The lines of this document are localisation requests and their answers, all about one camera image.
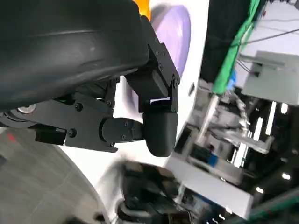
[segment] machine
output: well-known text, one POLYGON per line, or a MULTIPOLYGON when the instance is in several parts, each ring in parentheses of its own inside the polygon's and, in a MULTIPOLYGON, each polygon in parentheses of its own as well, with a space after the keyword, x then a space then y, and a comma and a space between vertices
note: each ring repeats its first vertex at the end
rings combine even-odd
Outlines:
POLYGON ((154 156, 172 152, 180 77, 133 1, 14 0, 0 12, 2 127, 56 145, 113 153, 115 143, 145 139, 154 156), (113 118, 120 76, 143 124, 113 118))

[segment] gray carpet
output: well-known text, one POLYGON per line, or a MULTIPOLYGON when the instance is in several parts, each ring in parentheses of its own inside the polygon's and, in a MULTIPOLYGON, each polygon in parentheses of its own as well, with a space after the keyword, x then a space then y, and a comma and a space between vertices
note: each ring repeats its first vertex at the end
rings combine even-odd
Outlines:
POLYGON ((34 135, 26 129, 0 135, 0 224, 62 224, 72 216, 99 223, 92 185, 60 148, 34 135))

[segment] white panel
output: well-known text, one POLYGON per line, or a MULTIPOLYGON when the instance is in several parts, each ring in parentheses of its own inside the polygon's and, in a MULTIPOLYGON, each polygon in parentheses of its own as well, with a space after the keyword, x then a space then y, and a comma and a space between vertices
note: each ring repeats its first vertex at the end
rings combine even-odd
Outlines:
POLYGON ((252 205, 252 195, 222 181, 207 172, 171 156, 165 166, 172 171, 183 184, 219 204, 229 208, 240 217, 247 218, 252 205))
MULTIPOLYGON (((276 34, 283 33, 283 30, 289 31, 299 27, 299 11, 291 5, 275 1, 267 4, 265 16, 256 24, 248 41, 256 40, 276 34)), ((284 53, 299 55, 298 47, 299 32, 287 34, 273 39, 251 43, 244 47, 242 54, 255 56, 257 51, 268 51, 275 53, 284 53)), ((236 67, 237 86, 243 87, 248 73, 241 67, 236 67)))

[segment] black bracket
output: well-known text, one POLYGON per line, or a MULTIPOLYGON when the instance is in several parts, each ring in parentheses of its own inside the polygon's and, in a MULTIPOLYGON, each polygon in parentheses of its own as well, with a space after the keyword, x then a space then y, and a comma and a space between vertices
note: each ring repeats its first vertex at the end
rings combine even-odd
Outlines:
POLYGON ((107 142, 132 142, 143 140, 143 124, 128 118, 108 118, 100 127, 101 138, 107 142))
POLYGON ((120 82, 120 78, 114 78, 108 81, 106 87, 106 95, 104 97, 104 102, 111 108, 115 106, 115 91, 116 91, 116 84, 120 82))
POLYGON ((112 117, 113 109, 79 93, 75 93, 73 99, 72 105, 49 100, 36 104, 35 110, 29 114, 17 109, 11 113, 18 119, 37 124, 32 127, 37 132, 37 141, 116 152, 112 142, 101 140, 99 135, 101 122, 112 117))

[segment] wire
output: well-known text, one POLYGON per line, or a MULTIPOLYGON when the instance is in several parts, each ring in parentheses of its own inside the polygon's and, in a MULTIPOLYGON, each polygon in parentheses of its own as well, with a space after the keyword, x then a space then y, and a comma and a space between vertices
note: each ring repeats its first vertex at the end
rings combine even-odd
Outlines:
POLYGON ((238 59, 237 62, 239 62, 239 64, 243 65, 243 67, 245 67, 250 72, 250 68, 248 68, 240 59, 238 59))
MULTIPOLYGON (((284 35, 287 35, 287 34, 290 34, 290 33, 294 33, 294 32, 297 32, 297 31, 299 31, 299 28, 298 29, 294 29, 294 30, 290 30, 290 31, 287 31, 287 32, 284 32, 284 33, 281 33, 281 34, 276 34, 276 35, 273 35, 273 36, 263 37, 261 39, 256 39, 256 40, 252 40, 252 41, 247 41, 247 42, 241 42, 241 43, 233 44, 230 47, 233 48, 233 47, 238 47, 238 46, 241 46, 241 45, 247 45, 247 44, 251 44, 251 43, 265 41, 265 40, 268 40, 268 39, 272 39, 272 38, 279 37, 279 36, 284 36, 284 35)), ((233 39, 223 40, 223 39, 221 39, 219 37, 210 36, 210 35, 208 35, 207 37, 211 38, 211 39, 218 40, 220 42, 225 42, 225 43, 228 43, 228 44, 230 44, 232 41, 234 41, 233 39)))
POLYGON ((280 32, 287 32, 286 30, 283 29, 277 29, 277 28, 273 28, 273 27, 268 27, 268 26, 262 26, 262 25, 258 25, 259 28, 265 28, 265 29, 270 29, 270 30, 275 30, 275 31, 280 31, 280 32))
POLYGON ((260 20, 259 22, 293 22, 293 21, 299 21, 299 18, 298 19, 289 19, 289 20, 280 20, 280 19, 260 20))
POLYGON ((239 61, 236 61, 237 63, 238 63, 238 65, 241 67, 241 68, 243 68, 246 72, 249 72, 250 73, 250 71, 248 70, 248 69, 246 69, 239 61))

